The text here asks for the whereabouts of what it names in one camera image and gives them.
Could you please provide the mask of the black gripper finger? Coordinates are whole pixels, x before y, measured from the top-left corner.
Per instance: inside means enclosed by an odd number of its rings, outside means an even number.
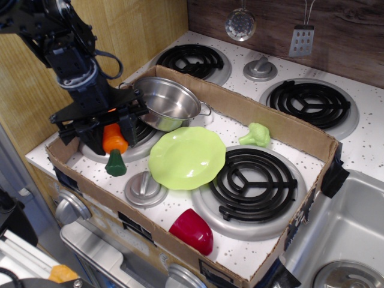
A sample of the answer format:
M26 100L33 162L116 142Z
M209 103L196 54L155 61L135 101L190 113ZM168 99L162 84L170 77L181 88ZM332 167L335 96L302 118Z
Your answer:
M118 125L121 134L130 146L137 144L136 125L140 116L149 112L144 100L133 100L118 106Z
M97 155L105 155L103 149L103 127L86 127L81 129L78 134L81 141Z

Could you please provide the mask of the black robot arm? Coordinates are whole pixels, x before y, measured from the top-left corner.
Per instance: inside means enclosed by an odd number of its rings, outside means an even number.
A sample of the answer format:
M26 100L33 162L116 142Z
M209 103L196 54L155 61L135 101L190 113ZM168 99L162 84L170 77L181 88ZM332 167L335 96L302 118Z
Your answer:
M101 69L96 56L112 54L96 49L92 26L70 1L1 1L1 33L18 35L73 99L50 117L65 144L79 137L104 155L103 133L110 124L118 124L130 146L138 142L137 120L149 112L143 92L109 85L114 77Z

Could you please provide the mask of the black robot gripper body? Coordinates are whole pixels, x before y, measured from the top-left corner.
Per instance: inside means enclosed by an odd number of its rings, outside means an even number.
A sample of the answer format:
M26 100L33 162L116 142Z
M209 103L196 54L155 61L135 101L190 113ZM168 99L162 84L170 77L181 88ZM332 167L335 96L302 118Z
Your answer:
M110 86L99 71L85 74L58 76L58 85L66 90L73 102L54 113L50 121L59 128L59 136L65 145L69 144L78 132L86 127L105 127L117 123L118 106L143 100L138 89L118 89Z

